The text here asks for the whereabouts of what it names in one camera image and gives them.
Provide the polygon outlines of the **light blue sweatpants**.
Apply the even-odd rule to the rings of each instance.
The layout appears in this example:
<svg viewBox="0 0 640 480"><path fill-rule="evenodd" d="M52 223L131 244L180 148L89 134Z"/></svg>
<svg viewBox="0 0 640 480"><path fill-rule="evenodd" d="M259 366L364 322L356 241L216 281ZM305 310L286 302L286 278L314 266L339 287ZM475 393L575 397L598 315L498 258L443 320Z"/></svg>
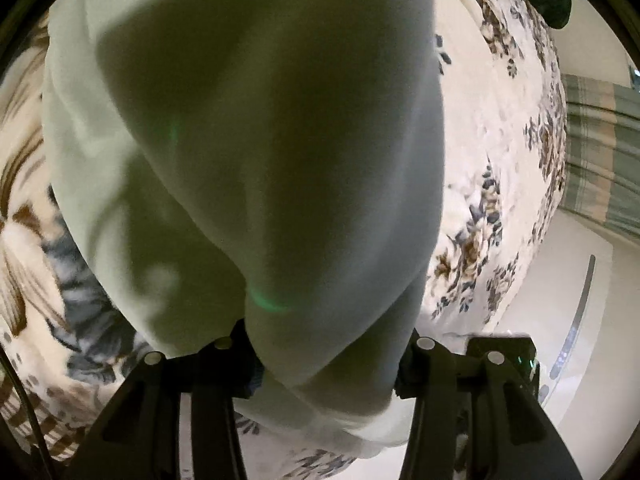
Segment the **light blue sweatpants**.
<svg viewBox="0 0 640 480"><path fill-rule="evenodd" d="M237 320L236 408L289 445L372 457L442 218L434 0L56 0L52 188L107 296L183 356Z"/></svg>

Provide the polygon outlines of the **black device with green light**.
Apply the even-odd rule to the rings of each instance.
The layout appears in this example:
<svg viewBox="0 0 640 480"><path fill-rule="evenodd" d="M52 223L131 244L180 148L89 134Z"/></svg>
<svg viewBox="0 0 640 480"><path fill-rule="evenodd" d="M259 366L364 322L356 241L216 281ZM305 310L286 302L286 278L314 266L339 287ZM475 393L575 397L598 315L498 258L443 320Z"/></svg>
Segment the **black device with green light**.
<svg viewBox="0 0 640 480"><path fill-rule="evenodd" d="M533 339L527 335L475 335L466 343L467 356L481 358L491 351L504 355L520 374L528 391L538 399L540 366Z"/></svg>

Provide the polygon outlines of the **green plaid curtain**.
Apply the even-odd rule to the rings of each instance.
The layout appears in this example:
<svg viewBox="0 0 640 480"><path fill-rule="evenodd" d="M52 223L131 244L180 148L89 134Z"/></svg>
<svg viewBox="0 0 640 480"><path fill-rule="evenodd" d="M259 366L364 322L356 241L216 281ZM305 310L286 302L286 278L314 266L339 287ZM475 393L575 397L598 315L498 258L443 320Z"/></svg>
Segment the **green plaid curtain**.
<svg viewBox="0 0 640 480"><path fill-rule="evenodd" d="M566 190L561 208L639 243L639 93L565 75Z"/></svg>

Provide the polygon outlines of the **floral cream bed blanket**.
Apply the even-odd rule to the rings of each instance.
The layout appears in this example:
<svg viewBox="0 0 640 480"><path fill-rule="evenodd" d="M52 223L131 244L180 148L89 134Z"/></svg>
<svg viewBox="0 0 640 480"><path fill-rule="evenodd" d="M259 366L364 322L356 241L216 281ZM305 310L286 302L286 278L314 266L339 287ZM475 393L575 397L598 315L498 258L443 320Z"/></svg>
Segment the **floral cream bed blanket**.
<svg viewBox="0 0 640 480"><path fill-rule="evenodd" d="M139 0L56 0L1 84L1 413L65 465L143 352L188 351L231 274L107 99L94 31ZM528 0L435 0L442 221L420 330L495 324L565 183L565 92Z"/></svg>

